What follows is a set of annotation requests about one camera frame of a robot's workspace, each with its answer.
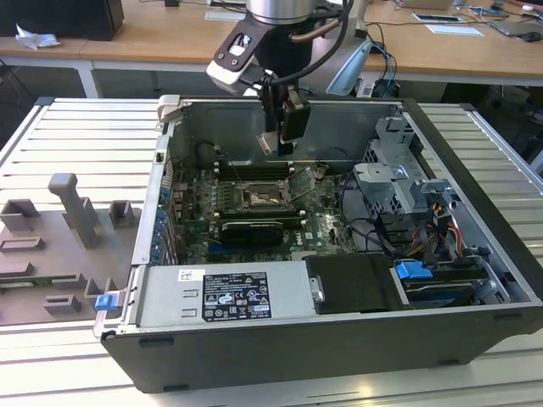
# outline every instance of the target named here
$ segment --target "table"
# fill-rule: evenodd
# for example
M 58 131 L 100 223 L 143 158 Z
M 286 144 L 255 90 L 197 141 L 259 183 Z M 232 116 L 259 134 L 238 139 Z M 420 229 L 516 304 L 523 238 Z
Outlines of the table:
M 488 6 L 491 2 L 476 3 Z M 11 65 L 73 68 L 79 72 L 86 95 L 97 98 L 100 88 L 94 79 L 94 70 L 204 72 L 236 24 L 205 20 L 207 8 L 204 5 L 166 8 L 160 1 L 123 0 L 123 7 L 124 25 L 111 42 L 61 38 L 60 47 L 32 51 L 22 48 L 14 38 L 0 38 L 0 58 Z M 518 6 L 511 4 L 507 10 L 520 12 Z M 368 7 L 366 20 L 396 24 L 417 22 L 411 14 L 408 8 L 396 10 L 391 0 L 374 0 Z M 508 38 L 488 26 L 477 25 L 477 28 L 484 37 L 441 36 L 424 25 L 383 25 L 385 43 L 398 61 L 396 78 L 543 86 L 541 42 Z M 376 26 L 372 26 L 370 32 L 376 40 L 380 38 Z M 383 58 L 371 55 L 362 79 L 372 84 L 383 68 Z
M 468 2 L 488 7 L 492 2 Z M 460 12 L 415 10 L 421 14 L 465 14 L 470 20 L 473 14 L 466 9 Z M 521 13 L 516 5 L 506 4 L 506 11 Z M 391 24 L 417 23 L 409 8 L 397 9 L 393 2 L 375 0 L 368 8 L 366 21 Z M 520 16 L 512 15 L 508 21 L 519 21 Z M 456 83 L 477 83 L 488 85 L 543 86 L 543 50 L 541 42 L 523 42 L 502 35 L 487 25 L 470 25 L 484 36 L 448 36 L 432 33 L 425 25 L 381 25 L 385 44 L 398 61 L 396 79 L 403 81 L 435 81 Z M 376 41 L 381 40 L 377 26 L 369 29 Z M 368 60 L 362 77 L 372 82 L 377 55 Z

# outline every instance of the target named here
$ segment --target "power supply label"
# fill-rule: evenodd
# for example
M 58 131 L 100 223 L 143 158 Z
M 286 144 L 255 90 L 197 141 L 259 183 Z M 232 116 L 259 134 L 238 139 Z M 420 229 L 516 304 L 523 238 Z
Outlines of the power supply label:
M 202 318 L 206 322 L 272 317 L 266 273 L 206 274 Z

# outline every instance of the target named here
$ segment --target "blue plastic latch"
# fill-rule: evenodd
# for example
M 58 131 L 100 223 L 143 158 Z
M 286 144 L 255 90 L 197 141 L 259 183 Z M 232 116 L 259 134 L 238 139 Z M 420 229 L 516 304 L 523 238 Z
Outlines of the blue plastic latch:
M 395 268 L 402 280 L 404 278 L 432 278 L 434 276 L 432 271 L 423 267 L 422 261 L 402 261 Z
M 117 294 L 102 294 L 96 298 L 94 309 L 96 311 L 115 311 L 117 310 Z

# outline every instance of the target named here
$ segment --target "label sticker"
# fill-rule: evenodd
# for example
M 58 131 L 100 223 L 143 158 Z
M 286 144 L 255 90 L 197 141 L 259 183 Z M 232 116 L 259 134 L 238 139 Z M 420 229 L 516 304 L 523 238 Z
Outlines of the label sticker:
M 272 317 L 266 273 L 202 275 L 206 322 Z
M 205 269 L 180 269 L 179 282 L 201 282 L 204 280 Z

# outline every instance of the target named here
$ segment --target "paper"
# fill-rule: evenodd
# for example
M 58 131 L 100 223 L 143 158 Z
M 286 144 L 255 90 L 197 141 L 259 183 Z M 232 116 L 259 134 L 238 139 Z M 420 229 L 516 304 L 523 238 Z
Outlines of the paper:
M 428 29 L 434 34 L 451 34 L 453 36 L 484 36 L 484 34 L 473 27 L 453 27 L 451 25 L 430 25 Z
M 56 47 L 60 45 L 57 37 L 53 34 L 34 34 L 33 32 L 25 31 L 17 26 L 18 34 L 15 39 L 23 46 L 36 51 L 39 47 Z

